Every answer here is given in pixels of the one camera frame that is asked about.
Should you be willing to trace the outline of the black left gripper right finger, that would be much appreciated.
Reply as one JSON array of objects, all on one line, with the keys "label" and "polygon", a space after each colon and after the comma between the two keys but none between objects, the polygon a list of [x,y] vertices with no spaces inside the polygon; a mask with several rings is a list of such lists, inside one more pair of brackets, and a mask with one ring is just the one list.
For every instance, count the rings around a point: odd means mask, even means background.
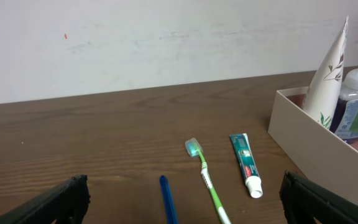
[{"label": "black left gripper right finger", "polygon": [[285,172],[279,194],[289,224],[358,224],[358,205],[297,173]]}]

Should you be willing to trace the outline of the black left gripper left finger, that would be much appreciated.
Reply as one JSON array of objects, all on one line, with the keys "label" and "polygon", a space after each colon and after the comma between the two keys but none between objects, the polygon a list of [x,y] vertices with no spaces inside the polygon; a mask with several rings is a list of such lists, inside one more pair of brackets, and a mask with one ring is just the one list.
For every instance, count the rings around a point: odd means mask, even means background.
[{"label": "black left gripper left finger", "polygon": [[88,176],[75,175],[0,216],[0,223],[81,224],[90,204]]}]

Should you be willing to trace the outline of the white box pink interior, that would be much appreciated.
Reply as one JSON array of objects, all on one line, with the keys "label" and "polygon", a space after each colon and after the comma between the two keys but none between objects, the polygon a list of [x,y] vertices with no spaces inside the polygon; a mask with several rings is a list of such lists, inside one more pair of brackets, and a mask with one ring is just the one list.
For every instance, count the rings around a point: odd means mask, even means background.
[{"label": "white box pink interior", "polygon": [[308,179],[358,205],[358,141],[348,144],[299,105],[305,87],[278,90],[268,133]]}]

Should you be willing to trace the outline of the teal toothpaste tube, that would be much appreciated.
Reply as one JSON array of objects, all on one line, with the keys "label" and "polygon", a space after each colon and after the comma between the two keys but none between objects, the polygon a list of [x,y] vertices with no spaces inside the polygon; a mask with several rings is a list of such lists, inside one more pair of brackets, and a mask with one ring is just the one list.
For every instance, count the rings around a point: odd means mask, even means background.
[{"label": "teal toothpaste tube", "polygon": [[261,198],[263,196],[262,181],[250,148],[248,135],[246,133],[231,134],[229,137],[250,196],[252,198]]}]

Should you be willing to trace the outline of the blue disposable razor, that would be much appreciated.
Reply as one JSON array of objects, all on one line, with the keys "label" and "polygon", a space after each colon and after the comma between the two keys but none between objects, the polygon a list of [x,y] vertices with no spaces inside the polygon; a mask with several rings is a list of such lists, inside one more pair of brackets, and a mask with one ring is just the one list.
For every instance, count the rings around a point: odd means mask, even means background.
[{"label": "blue disposable razor", "polygon": [[166,176],[161,175],[159,178],[160,188],[162,191],[163,203],[165,207],[165,214],[168,224],[178,224],[177,213],[173,196],[170,190],[170,185]]}]

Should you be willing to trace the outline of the white cream shampoo tube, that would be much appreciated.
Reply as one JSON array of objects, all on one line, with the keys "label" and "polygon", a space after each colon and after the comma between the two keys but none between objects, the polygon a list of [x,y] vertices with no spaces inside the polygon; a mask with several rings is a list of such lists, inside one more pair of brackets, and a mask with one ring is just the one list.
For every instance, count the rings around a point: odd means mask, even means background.
[{"label": "white cream shampoo tube", "polygon": [[316,71],[301,104],[305,113],[327,129],[333,121],[341,89],[347,30],[348,21],[345,21]]}]

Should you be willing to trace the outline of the green white toothbrush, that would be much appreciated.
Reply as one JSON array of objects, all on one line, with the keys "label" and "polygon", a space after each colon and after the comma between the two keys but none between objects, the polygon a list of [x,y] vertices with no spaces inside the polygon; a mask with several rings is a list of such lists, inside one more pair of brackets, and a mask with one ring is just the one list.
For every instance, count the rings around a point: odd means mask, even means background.
[{"label": "green white toothbrush", "polygon": [[215,209],[217,211],[218,217],[223,224],[231,224],[231,221],[219,199],[219,196],[216,193],[216,190],[213,186],[211,178],[208,172],[208,164],[203,155],[203,149],[199,142],[195,138],[191,138],[185,142],[186,150],[190,157],[199,157],[201,161],[201,176],[205,182],[207,189],[210,192],[211,198],[213,200]]}]

